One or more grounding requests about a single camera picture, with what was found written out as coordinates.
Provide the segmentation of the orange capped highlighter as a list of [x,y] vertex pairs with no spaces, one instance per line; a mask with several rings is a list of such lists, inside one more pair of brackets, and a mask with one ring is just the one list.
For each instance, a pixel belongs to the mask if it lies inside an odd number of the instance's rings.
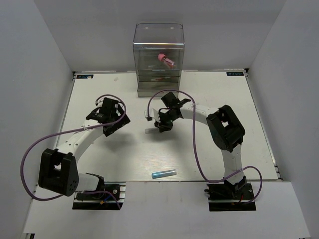
[[151,134],[151,133],[157,133],[159,132],[159,129],[156,127],[152,127],[152,128],[146,128],[145,129],[145,134]]

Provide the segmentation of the blue capped highlighter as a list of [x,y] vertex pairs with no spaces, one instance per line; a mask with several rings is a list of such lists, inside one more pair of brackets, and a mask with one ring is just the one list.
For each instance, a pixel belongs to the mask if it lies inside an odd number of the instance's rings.
[[153,179],[159,179],[159,178],[164,178],[164,177],[175,176],[176,174],[177,174],[177,171],[175,169],[173,169],[173,170],[154,172],[151,174],[151,176]]

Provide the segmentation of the pink capped marker tube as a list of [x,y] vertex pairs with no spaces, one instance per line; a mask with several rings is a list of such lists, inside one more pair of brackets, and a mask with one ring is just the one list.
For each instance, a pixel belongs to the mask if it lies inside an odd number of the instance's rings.
[[162,62],[165,66],[167,66],[169,69],[174,69],[176,67],[176,64],[174,61],[169,59],[165,54],[160,53],[158,55],[158,60]]

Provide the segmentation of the red pen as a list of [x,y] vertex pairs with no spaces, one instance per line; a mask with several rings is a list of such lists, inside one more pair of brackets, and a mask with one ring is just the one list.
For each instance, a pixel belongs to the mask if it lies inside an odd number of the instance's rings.
[[171,77],[151,78],[151,82],[169,82]]

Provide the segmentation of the purple pen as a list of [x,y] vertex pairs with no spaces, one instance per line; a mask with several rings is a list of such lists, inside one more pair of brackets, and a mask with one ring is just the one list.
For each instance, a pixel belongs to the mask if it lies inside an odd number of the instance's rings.
[[149,65],[148,69],[154,70],[154,71],[161,71],[161,70],[165,70],[165,67],[160,65]]

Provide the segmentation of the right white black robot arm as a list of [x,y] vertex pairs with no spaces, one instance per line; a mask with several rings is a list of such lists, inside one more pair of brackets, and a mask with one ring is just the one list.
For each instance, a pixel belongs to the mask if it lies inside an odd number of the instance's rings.
[[[161,98],[166,112],[163,113],[162,109],[151,109],[148,103],[145,118],[148,121],[154,120],[159,132],[172,130],[173,122],[177,119],[191,119],[193,150],[201,176],[210,184],[223,182],[226,195],[232,199],[238,198],[247,183],[241,159],[241,146],[245,135],[243,125],[228,105],[210,108],[197,104],[191,96],[180,100],[174,92],[175,90],[168,91]],[[221,180],[208,180],[202,172],[196,150],[196,122],[208,126],[213,142],[221,150],[224,163],[224,177]]]

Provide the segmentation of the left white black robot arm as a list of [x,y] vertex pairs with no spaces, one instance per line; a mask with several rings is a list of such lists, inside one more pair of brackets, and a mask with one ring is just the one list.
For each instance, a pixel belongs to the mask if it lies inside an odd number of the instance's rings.
[[79,131],[55,149],[43,151],[38,178],[39,187],[71,196],[88,192],[99,199],[105,194],[104,178],[93,173],[80,173],[77,163],[84,152],[101,136],[110,136],[130,122],[126,106],[119,99],[103,97],[85,118]]

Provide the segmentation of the clear acrylic drawer organizer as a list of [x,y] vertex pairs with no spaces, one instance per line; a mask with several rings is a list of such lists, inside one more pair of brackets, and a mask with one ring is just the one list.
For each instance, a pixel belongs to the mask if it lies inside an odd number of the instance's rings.
[[[184,32],[179,23],[139,23],[133,39],[133,54],[137,75],[139,97],[151,97],[158,91],[178,90],[184,58]],[[175,62],[169,69],[158,60],[160,53]],[[154,71],[149,65],[160,65],[165,70]],[[171,77],[169,82],[151,82],[151,78]]]

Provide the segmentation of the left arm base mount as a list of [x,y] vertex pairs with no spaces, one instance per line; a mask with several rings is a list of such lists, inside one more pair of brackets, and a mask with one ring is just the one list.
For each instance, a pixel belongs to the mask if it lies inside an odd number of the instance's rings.
[[100,175],[86,173],[86,185],[79,185],[74,195],[72,209],[93,211],[118,211],[126,193],[126,182],[106,182]]

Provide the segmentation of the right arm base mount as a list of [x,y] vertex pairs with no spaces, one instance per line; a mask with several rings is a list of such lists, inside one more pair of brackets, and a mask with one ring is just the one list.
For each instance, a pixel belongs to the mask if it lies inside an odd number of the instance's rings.
[[210,212],[241,212],[255,211],[254,192],[251,183],[246,183],[237,193],[233,194],[225,184],[207,184],[204,190],[208,196]]

